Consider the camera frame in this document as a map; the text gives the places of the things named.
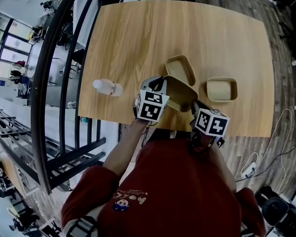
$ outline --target wood grain tabletop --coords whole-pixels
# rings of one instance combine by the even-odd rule
[[[185,55],[194,70],[201,101],[230,117],[228,135],[269,137],[274,111],[274,78],[264,24],[212,5],[151,0],[103,6],[87,51],[79,115],[131,124],[133,105],[144,80],[166,75],[164,63]],[[210,77],[234,78],[238,98],[208,99]],[[121,84],[120,97],[99,94],[95,79]],[[190,131],[191,113],[168,107],[156,127]]]

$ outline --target tan food container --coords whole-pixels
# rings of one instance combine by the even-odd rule
[[[207,96],[214,102],[231,102],[238,97],[237,82],[233,78],[211,77],[207,80]]]
[[[167,96],[170,96],[168,106],[183,113],[191,110],[193,101],[198,99],[197,92],[178,78],[164,78],[167,80]]]
[[[178,78],[187,85],[193,86],[196,82],[193,68],[184,55],[169,58],[166,63],[168,75]]]

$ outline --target cartoon print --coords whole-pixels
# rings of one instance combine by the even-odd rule
[[[129,203],[126,199],[121,199],[115,202],[113,205],[114,211],[127,211]]]

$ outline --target power strip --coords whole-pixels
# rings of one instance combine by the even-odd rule
[[[252,176],[255,173],[256,168],[257,164],[253,161],[244,171],[241,172],[241,176],[243,178]]]

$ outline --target white cable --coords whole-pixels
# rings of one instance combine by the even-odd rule
[[[285,108],[285,109],[282,111],[282,113],[281,113],[279,119],[277,120],[277,122],[276,122],[276,124],[275,124],[275,128],[274,128],[273,134],[272,134],[271,139],[270,139],[270,142],[268,143],[268,146],[267,146],[267,148],[266,148],[266,150],[265,150],[265,153],[264,153],[264,155],[263,155],[261,161],[259,162],[259,164],[257,165],[257,167],[256,167],[255,170],[257,170],[257,168],[261,165],[261,163],[262,163],[264,157],[266,156],[267,150],[268,150],[268,148],[270,147],[270,144],[271,144],[271,141],[272,141],[272,139],[273,139],[274,133],[275,133],[275,131],[276,131],[277,125],[278,125],[279,121],[281,120],[284,111],[289,111],[290,114],[291,114],[291,116],[290,116],[291,126],[290,126],[290,129],[289,129],[289,131],[288,131],[288,134],[287,134],[287,137],[286,137],[285,143],[284,143],[284,145],[283,145],[283,149],[282,149],[282,151],[281,151],[281,154],[283,153],[283,151],[284,151],[284,149],[285,149],[285,146],[286,146],[286,143],[287,143],[287,141],[288,141],[288,137],[289,137],[289,135],[290,135],[291,128],[292,128],[292,112],[291,112],[290,109],[287,109],[287,108]],[[251,156],[252,156],[254,153],[257,154],[257,152],[252,152],[252,154],[249,156],[249,158],[248,158],[246,164],[242,167],[242,169],[241,169],[241,176],[242,176],[242,170],[243,170],[244,167],[247,165],[247,163],[249,162],[249,159],[251,158]],[[283,185],[283,183],[284,183],[284,181],[285,181],[285,178],[286,178],[286,170],[285,170],[285,167],[284,167],[284,165],[283,165],[282,156],[281,156],[281,165],[282,165],[282,168],[283,168],[283,170],[284,170],[284,178],[283,178],[283,181],[282,181],[280,187]]]
[[[250,156],[249,156],[249,158],[248,158],[246,164],[243,165],[243,167],[242,167],[242,169],[241,169],[241,172],[240,172],[240,175],[241,175],[243,178],[246,178],[246,177],[242,175],[242,171],[243,171],[243,169],[245,168],[245,166],[247,166],[247,164],[248,164],[248,162],[249,162],[249,160],[250,160],[250,158],[251,158],[251,156],[252,156],[253,154],[256,154],[256,155],[257,155],[257,159],[256,159],[255,163],[257,163],[257,161],[258,161],[258,159],[259,159],[259,155],[257,154],[257,152],[252,152],[252,154],[250,154]]]

